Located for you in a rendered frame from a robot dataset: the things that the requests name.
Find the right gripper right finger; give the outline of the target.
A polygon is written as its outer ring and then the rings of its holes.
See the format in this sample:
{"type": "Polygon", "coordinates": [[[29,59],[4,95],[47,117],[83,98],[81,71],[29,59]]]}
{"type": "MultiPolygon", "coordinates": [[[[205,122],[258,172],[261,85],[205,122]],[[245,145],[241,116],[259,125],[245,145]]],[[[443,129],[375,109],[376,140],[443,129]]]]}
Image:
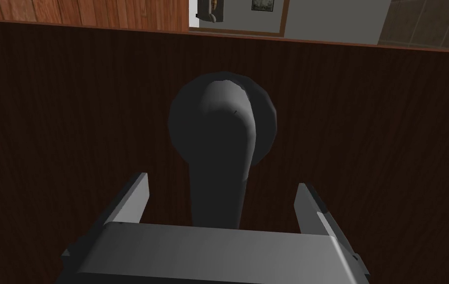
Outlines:
{"type": "Polygon", "coordinates": [[[339,226],[311,184],[298,185],[294,209],[302,234],[339,237],[339,226]]]}

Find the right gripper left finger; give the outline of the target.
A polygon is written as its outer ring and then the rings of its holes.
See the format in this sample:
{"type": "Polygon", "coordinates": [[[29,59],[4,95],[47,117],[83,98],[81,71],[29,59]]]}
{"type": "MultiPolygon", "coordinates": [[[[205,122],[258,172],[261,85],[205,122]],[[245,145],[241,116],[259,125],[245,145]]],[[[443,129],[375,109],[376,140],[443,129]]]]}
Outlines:
{"type": "Polygon", "coordinates": [[[103,227],[110,222],[139,223],[149,199],[148,175],[137,173],[118,192],[97,220],[103,227]]]}

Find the dark brown wooden door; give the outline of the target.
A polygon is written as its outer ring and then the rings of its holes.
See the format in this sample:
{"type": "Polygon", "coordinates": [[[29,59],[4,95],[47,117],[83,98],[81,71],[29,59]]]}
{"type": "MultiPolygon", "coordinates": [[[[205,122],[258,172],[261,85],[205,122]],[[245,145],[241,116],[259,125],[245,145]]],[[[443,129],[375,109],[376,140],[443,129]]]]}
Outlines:
{"type": "Polygon", "coordinates": [[[60,255],[137,172],[145,223],[190,225],[170,104],[230,71],[276,107],[241,229],[297,233],[311,183],[371,284],[449,284],[449,50],[0,22],[0,284],[53,284],[60,255]]]}

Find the framed picture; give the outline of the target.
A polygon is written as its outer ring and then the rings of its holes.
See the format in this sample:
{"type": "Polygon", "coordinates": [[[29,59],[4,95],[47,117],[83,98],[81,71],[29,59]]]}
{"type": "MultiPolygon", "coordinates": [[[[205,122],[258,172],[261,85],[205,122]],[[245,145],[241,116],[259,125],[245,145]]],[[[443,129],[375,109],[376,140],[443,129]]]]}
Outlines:
{"type": "Polygon", "coordinates": [[[273,12],[275,0],[252,0],[252,11],[273,12]]]}

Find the wall telephone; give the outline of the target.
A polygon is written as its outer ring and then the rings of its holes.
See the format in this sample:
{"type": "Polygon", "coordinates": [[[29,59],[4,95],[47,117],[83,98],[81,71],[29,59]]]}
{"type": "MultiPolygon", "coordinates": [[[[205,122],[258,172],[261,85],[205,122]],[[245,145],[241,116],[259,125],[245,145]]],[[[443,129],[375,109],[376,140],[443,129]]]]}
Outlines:
{"type": "Polygon", "coordinates": [[[224,21],[224,0],[197,0],[196,17],[202,21],[224,21]]]}

